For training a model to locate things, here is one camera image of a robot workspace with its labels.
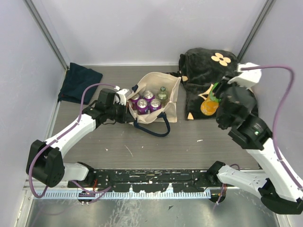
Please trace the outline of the beige canvas tote bag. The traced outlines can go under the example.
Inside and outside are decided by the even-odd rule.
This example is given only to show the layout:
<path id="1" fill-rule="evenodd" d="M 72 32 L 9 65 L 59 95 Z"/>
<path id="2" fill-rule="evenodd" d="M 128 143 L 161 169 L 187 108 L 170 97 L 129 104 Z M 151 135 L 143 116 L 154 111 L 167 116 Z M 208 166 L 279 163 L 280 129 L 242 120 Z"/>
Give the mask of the beige canvas tote bag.
<path id="1" fill-rule="evenodd" d="M 156 137 L 170 133 L 170 124 L 177 122 L 177 99 L 181 77 L 167 73 L 151 72 L 146 74 L 131 89 L 127 97 L 129 112 L 133 117 L 130 123 L 135 128 Z M 156 133 L 143 127 L 143 124 L 164 122 L 165 133 Z"/>

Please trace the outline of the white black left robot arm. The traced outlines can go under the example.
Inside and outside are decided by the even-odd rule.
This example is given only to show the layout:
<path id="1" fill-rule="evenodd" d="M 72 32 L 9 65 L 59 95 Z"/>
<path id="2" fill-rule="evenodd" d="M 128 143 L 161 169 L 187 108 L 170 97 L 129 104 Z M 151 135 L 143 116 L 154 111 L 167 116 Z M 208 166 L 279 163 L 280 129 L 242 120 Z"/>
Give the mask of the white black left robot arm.
<path id="1" fill-rule="evenodd" d="M 45 141 L 36 140 L 30 147 L 26 172 L 48 187 L 61 181 L 76 180 L 83 187 L 94 184 L 93 170 L 84 163 L 64 163 L 68 151 L 87 134 L 100 125 L 125 123 L 128 110 L 129 89 L 114 91 L 104 88 L 97 100 L 81 110 L 79 117 L 61 132 Z"/>

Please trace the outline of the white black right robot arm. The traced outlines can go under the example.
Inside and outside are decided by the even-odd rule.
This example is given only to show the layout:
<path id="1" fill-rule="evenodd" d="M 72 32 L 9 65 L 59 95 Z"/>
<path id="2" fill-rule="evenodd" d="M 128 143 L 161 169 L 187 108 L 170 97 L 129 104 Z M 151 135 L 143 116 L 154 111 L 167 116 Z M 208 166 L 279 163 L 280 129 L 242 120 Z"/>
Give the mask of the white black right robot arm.
<path id="1" fill-rule="evenodd" d="M 303 211 L 303 182 L 274 145 L 273 133 L 267 124 L 252 113 L 257 101 L 245 87 L 216 83 L 209 98 L 218 104 L 216 122 L 222 130 L 246 150 L 266 173 L 251 175 L 216 161 L 206 172 L 212 186 L 221 183 L 236 186 L 256 197 L 272 212 L 300 215 Z"/>

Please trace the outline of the clear bottle green cap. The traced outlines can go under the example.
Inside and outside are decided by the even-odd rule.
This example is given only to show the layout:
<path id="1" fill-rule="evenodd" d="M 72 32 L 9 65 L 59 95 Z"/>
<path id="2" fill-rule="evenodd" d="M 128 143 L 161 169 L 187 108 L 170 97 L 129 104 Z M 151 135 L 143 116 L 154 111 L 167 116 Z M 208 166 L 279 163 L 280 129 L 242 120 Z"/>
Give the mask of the clear bottle green cap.
<path id="1" fill-rule="evenodd" d="M 157 93 L 157 99 L 161 101 L 163 105 L 165 105 L 169 99 L 169 94 L 165 87 L 161 87 L 159 92 Z"/>

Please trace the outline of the purple soda can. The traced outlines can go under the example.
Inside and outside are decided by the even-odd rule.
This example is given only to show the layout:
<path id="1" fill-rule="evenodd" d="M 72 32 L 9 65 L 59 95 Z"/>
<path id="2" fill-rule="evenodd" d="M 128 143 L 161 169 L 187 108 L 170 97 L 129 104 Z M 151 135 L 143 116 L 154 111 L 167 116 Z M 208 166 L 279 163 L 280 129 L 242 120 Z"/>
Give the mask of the purple soda can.
<path id="1" fill-rule="evenodd" d="M 161 104 L 160 100 L 155 98 L 150 101 L 150 104 L 149 104 L 150 113 L 160 110 L 161 108 L 162 108 L 162 104 Z"/>
<path id="2" fill-rule="evenodd" d="M 137 108 L 137 102 L 141 99 L 140 94 L 135 94 L 133 97 L 130 98 L 132 108 L 135 110 Z"/>
<path id="3" fill-rule="evenodd" d="M 149 103 L 145 100 L 145 99 L 139 99 L 137 101 L 137 111 L 138 111 L 138 114 L 141 115 L 141 114 L 148 114 L 148 111 L 149 111 Z"/>
<path id="4" fill-rule="evenodd" d="M 148 103 L 155 98 L 155 94 L 151 90 L 146 90 L 143 93 L 143 99 L 145 99 Z"/>

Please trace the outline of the orange juice bottle green label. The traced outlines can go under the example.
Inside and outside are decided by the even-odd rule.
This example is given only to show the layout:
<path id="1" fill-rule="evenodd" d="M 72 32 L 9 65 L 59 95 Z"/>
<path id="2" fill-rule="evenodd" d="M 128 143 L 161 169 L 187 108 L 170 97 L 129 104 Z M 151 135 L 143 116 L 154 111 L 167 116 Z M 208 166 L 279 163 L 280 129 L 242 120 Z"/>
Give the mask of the orange juice bottle green label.
<path id="1" fill-rule="evenodd" d="M 219 106 L 219 99 L 214 95 L 213 92 L 213 90 L 217 87 L 217 85 L 218 83 L 211 84 L 211 86 L 207 91 L 199 94 L 199 96 L 204 99 L 204 101 L 200 106 L 200 110 L 206 116 L 211 116 L 215 114 Z"/>

